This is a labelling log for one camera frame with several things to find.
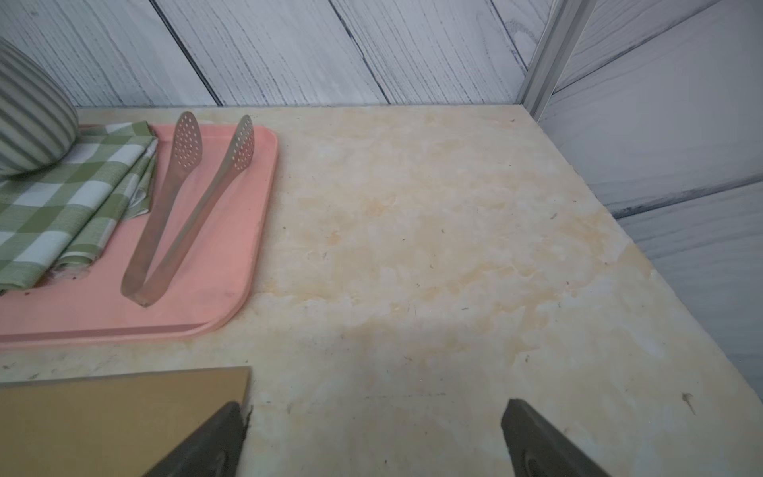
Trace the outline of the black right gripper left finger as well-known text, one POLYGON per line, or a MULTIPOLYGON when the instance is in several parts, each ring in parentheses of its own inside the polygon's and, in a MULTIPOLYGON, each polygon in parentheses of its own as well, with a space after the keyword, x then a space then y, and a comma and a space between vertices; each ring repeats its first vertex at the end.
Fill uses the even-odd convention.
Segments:
POLYGON ((240 404, 229 401, 145 476, 234 476, 244 446, 240 404))

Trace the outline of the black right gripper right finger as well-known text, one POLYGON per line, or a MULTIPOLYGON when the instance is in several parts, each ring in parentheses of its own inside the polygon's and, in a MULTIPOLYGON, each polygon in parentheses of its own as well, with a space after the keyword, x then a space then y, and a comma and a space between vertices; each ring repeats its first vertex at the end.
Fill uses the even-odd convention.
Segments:
POLYGON ((523 399, 508 401, 501 429, 516 476, 609 476, 523 399))

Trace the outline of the brown kraft file bag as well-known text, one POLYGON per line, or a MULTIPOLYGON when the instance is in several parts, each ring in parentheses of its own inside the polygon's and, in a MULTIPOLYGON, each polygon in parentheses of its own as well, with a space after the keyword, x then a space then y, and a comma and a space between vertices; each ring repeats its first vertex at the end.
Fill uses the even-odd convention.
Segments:
POLYGON ((229 401, 246 367, 8 383, 1 387, 4 476, 145 476, 229 401))

